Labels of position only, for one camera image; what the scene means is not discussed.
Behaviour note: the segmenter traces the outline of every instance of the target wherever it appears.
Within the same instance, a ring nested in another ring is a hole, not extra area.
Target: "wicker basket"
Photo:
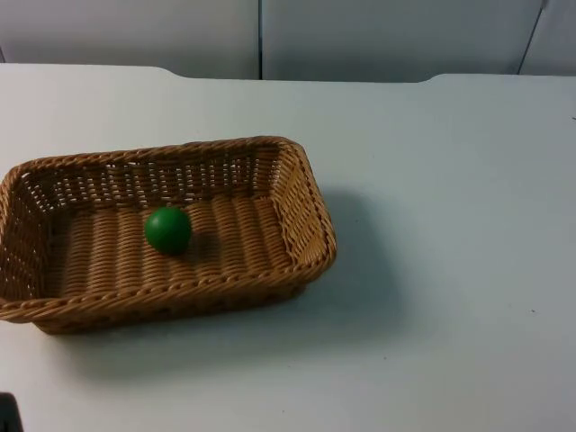
[[[144,239],[170,205],[193,224],[183,256]],[[0,186],[0,319],[51,334],[278,302],[335,256],[308,159],[285,138],[47,157]]]

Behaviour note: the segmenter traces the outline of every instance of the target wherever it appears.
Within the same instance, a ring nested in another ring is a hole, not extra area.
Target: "ball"
[[[144,226],[146,241],[158,252],[179,255],[186,251],[192,234],[188,215],[176,207],[154,211]]]

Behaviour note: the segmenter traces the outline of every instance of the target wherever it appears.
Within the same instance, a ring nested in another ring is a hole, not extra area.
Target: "white table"
[[[576,430],[576,78],[211,81],[0,66],[1,174],[47,155],[299,141],[334,267],[264,310],[49,337],[0,323],[26,432]]]

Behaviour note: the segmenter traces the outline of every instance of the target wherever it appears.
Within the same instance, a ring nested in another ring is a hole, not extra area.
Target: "dark object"
[[[190,215],[159,254],[144,223]],[[47,157],[0,186],[0,320],[72,333],[289,299],[336,257],[306,154],[280,137]]]
[[[176,207],[154,211],[144,226],[146,241],[163,254],[180,255],[186,251],[192,229],[188,215]]]
[[[23,432],[18,404],[10,393],[0,393],[0,432]]]

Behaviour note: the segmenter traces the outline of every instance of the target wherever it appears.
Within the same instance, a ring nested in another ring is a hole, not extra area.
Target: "basket rim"
[[[77,315],[78,313],[90,313],[96,310],[102,311],[103,309],[113,310],[118,302],[132,297],[139,297],[142,302],[153,302],[157,297],[162,297],[162,301],[166,302],[173,299],[183,299],[188,293],[191,295],[199,292],[210,293],[210,291],[216,287],[220,287],[222,284],[228,284],[229,290],[236,290],[244,286],[279,286],[291,282],[298,282],[299,284],[312,282],[318,278],[324,270],[328,269],[336,259],[336,235],[304,148],[291,139],[278,136],[191,141],[181,145],[42,157],[24,162],[12,168],[4,177],[2,184],[0,184],[0,245],[4,237],[6,223],[9,220],[6,209],[9,208],[11,199],[10,191],[21,177],[23,171],[31,168],[34,169],[37,165],[41,165],[42,167],[66,167],[76,165],[79,162],[79,158],[84,159],[86,156],[92,158],[98,157],[98,164],[107,162],[118,163],[119,158],[147,158],[163,153],[174,155],[185,151],[189,152],[190,149],[203,153],[206,151],[214,151],[215,149],[237,149],[239,145],[252,148],[264,144],[273,144],[284,149],[291,149],[298,158],[300,170],[306,178],[306,185],[311,202],[323,232],[324,250],[322,255],[314,261],[306,264],[271,268],[260,273],[228,276],[214,274],[186,283],[167,284],[166,286],[146,289],[133,288],[123,292],[106,292],[88,295],[78,294],[66,298],[47,297],[21,301],[7,301],[0,297],[0,320],[24,323],[34,322],[36,320],[61,319],[65,318],[68,314]]]

